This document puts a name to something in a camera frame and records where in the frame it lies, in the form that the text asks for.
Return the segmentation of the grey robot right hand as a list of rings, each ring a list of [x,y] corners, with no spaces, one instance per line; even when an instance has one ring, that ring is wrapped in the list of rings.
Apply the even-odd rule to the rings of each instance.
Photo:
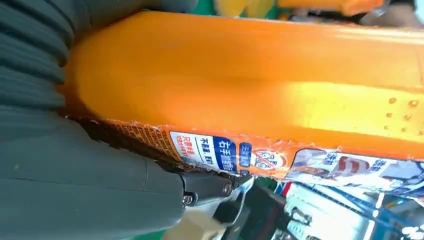
[[[186,206],[226,201],[235,181],[169,172],[92,140],[58,114],[75,41],[142,9],[188,13],[195,0],[0,3],[0,237],[121,240],[169,229]]]

